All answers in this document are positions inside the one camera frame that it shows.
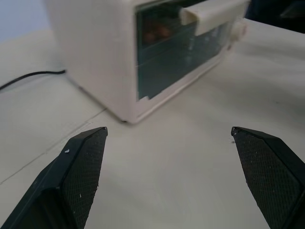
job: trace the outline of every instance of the table surface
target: table surface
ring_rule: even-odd
[[[305,37],[248,24],[223,63],[137,125],[120,123],[64,75],[1,92],[0,225],[70,137],[107,126],[87,229],[269,228],[230,131],[278,136],[305,161]],[[0,45],[0,84],[63,68],[51,31]]]

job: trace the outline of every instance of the toaster oven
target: toaster oven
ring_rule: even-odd
[[[220,60],[247,0],[45,0],[69,78],[137,123]]]

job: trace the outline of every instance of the oven door handle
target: oven door handle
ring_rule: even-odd
[[[249,0],[206,0],[179,12],[182,25],[197,22],[195,36],[202,35],[228,21],[243,18]]]

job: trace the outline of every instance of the power cord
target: power cord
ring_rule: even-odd
[[[43,71],[43,72],[34,72],[34,73],[29,73],[29,74],[26,74],[26,75],[23,75],[23,76],[20,76],[12,81],[9,81],[8,83],[4,84],[3,86],[0,87],[0,91],[3,90],[4,88],[12,85],[13,83],[16,83],[20,80],[23,80],[27,77],[30,77],[30,76],[33,76],[33,75],[41,75],[41,74],[52,74],[52,75],[60,75],[60,74],[64,74],[66,73],[66,70],[62,70],[62,71],[59,71],[59,72],[53,72],[53,71]]]

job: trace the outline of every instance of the white wall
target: white wall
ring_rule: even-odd
[[[0,42],[48,27],[42,0],[0,0]]]

